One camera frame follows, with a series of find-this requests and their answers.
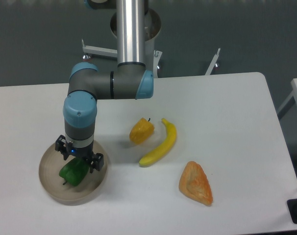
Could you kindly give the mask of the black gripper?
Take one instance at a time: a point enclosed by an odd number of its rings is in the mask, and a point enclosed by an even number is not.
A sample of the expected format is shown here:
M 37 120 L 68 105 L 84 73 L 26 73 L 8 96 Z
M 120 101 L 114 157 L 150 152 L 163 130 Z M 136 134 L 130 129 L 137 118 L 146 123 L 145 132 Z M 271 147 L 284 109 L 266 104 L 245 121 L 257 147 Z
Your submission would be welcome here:
M 55 151 L 63 155 L 63 160 L 71 155 L 84 160 L 90 168 L 90 173 L 94 170 L 100 171 L 104 166 L 104 155 L 93 152 L 93 142 L 83 148 L 74 147 L 72 142 L 66 142 L 66 138 L 60 135 L 55 141 Z

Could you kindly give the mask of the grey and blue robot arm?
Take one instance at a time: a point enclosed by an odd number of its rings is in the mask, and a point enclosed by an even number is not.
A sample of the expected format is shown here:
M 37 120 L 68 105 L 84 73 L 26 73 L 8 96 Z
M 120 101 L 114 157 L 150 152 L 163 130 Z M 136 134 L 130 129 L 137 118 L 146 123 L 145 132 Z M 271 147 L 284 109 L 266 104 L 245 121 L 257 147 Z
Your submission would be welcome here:
M 76 64 L 69 79 L 63 105 L 65 135 L 55 142 L 55 150 L 82 159 L 90 172 L 100 171 L 104 156 L 93 152 L 97 101 L 99 99 L 146 99 L 153 96 L 153 72 L 146 68 L 146 0 L 118 0 L 117 71 L 99 73 L 90 63 Z

